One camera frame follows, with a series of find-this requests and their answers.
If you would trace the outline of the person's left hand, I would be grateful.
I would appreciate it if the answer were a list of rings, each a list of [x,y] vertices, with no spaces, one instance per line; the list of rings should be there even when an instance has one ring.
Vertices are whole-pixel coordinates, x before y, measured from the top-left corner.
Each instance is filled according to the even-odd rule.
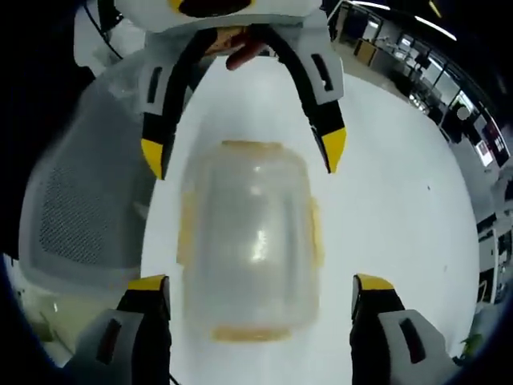
[[[248,61],[269,49],[248,26],[230,26],[216,29],[216,38],[204,53],[204,58],[227,55],[226,68],[235,71]]]

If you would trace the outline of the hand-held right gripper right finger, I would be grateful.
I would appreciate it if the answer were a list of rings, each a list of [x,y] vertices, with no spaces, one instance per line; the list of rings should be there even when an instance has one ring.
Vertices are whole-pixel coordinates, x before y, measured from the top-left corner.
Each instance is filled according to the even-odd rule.
[[[353,384],[444,384],[458,371],[442,334],[384,278],[353,276],[351,321]]]

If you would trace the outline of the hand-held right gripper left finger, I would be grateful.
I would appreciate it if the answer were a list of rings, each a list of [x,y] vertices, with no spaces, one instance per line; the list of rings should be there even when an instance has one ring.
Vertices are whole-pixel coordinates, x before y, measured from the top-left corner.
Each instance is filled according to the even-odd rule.
[[[70,383],[171,383],[169,294],[165,274],[130,282],[117,307],[101,312],[79,336],[66,364]]]

